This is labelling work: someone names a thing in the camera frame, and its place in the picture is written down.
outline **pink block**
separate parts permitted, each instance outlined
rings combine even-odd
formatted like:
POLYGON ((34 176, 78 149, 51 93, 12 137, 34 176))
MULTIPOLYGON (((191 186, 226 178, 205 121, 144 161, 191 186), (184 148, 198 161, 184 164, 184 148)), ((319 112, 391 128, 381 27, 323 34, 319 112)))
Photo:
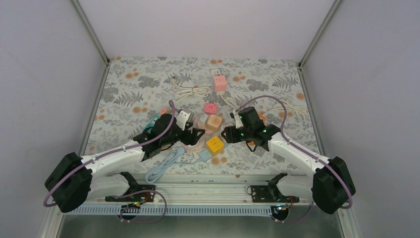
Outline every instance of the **pink block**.
POLYGON ((206 114, 215 114, 217 112, 217 105, 213 103, 204 104, 204 112, 206 114))
POLYGON ((226 91, 226 77, 224 75, 215 76, 213 78, 213 86, 215 92, 224 92, 226 91))

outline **white cable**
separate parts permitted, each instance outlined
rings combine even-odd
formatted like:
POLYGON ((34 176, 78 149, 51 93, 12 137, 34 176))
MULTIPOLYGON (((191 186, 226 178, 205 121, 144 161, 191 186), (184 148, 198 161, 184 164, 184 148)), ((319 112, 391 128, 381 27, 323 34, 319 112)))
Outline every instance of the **white cable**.
POLYGON ((239 105, 236 104, 236 102, 235 102, 235 100, 233 100, 233 98, 231 98, 231 97, 224 98, 223 97, 223 94, 221 94, 220 96, 222 97, 222 99, 224 100, 224 102, 228 106, 230 106, 231 108, 233 108, 233 109, 238 109, 239 108, 239 105))
MULTIPOLYGON (((306 117, 309 117, 309 113, 306 107, 304 106, 294 106, 293 104, 291 104, 288 100, 284 100, 284 99, 280 99, 282 103, 284 103, 284 106, 286 107, 287 111, 293 111, 296 116, 301 119, 301 120, 305 120, 306 117)), ((283 110, 283 107, 281 106, 280 103, 277 103, 274 105, 273 109, 265 112, 263 114, 263 116, 267 115, 269 112, 272 112, 274 110, 283 110)))
POLYGON ((188 97, 188 96, 198 96, 198 97, 207 97, 210 94, 210 88, 209 87, 197 87, 197 88, 187 88, 179 86, 176 83, 176 79, 172 78, 171 83, 179 88, 180 90, 175 92, 175 97, 178 98, 178 100, 175 102, 175 104, 179 103, 182 99, 188 97))

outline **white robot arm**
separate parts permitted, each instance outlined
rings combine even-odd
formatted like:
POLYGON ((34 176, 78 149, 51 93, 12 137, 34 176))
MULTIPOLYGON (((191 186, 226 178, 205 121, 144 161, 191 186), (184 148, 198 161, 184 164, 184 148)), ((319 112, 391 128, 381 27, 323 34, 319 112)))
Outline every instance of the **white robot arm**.
POLYGON ((172 115, 163 114, 151 130, 147 128, 121 146, 82 157, 74 152, 67 154, 45 182, 49 194, 44 205, 57 204, 62 212, 69 212, 87 199, 121 196, 131 188, 136 190, 137 182, 124 172, 124 167, 147 160, 159 154, 163 146, 173 145, 177 141, 195 145, 205 130, 189 130, 193 125, 192 116, 192 113, 180 110, 171 123, 172 115), (50 196, 55 203, 47 203, 50 196))
POLYGON ((321 156, 287 136, 282 129, 264 122, 254 107, 233 112, 231 117, 236 125, 226 127, 221 136, 227 143, 254 142, 267 151, 282 156, 301 169, 307 176, 290 176, 281 173, 269 183, 274 200, 281 196, 296 196, 314 201, 328 214, 334 213, 348 200, 351 201, 356 189, 346 163, 339 157, 330 159, 321 156))

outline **white wall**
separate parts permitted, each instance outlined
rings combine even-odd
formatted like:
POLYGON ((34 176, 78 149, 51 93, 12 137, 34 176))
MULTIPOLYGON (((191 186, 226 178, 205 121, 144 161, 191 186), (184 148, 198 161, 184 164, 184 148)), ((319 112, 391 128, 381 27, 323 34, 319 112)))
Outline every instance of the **white wall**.
POLYGON ((104 64, 69 0, 0 2, 0 237, 37 237, 45 179, 78 151, 104 64))
POLYGON ((420 1, 345 0, 304 66, 363 237, 420 233, 420 1))
POLYGON ((300 61, 334 0, 79 0, 105 52, 300 61))

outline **floral tablecloth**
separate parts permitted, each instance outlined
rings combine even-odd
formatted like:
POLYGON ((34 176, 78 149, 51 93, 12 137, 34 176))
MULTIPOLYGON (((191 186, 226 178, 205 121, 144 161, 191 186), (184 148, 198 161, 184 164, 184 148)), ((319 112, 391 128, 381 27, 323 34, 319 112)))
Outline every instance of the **floral tablecloth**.
MULTIPOLYGON (((299 80, 297 64, 287 60, 266 59, 207 59, 207 58, 167 58, 167 57, 116 57, 110 65, 104 91, 90 132, 85 154, 99 153, 124 144, 140 134, 146 124, 168 106, 168 100, 176 101, 178 90, 170 83, 175 76, 184 87, 212 87, 211 69, 219 69, 227 79, 226 97, 232 97, 238 105, 259 95, 273 95, 288 99, 293 105, 307 106, 299 80)), ((218 105, 217 115, 225 123, 233 123, 229 113, 232 108, 222 98, 211 92, 200 98, 188 97, 176 106, 188 109, 197 117, 203 114, 204 103, 218 105)), ((259 113, 272 109, 275 102, 259 99, 254 107, 259 113)), ((266 123, 280 125, 284 112, 267 114, 266 123)), ((318 152, 316 138, 310 118, 301 120, 293 112, 288 112, 285 131, 289 136, 318 152)), ((147 173, 162 162, 168 151, 149 160, 126 167, 131 173, 147 173)), ((179 162, 198 159, 197 153, 188 152, 178 158, 179 162)), ((216 155, 206 163, 193 166, 173 166, 166 174, 195 175, 276 175, 286 172, 303 174, 292 163, 262 148, 251 153, 245 143, 229 146, 223 154, 216 155)))

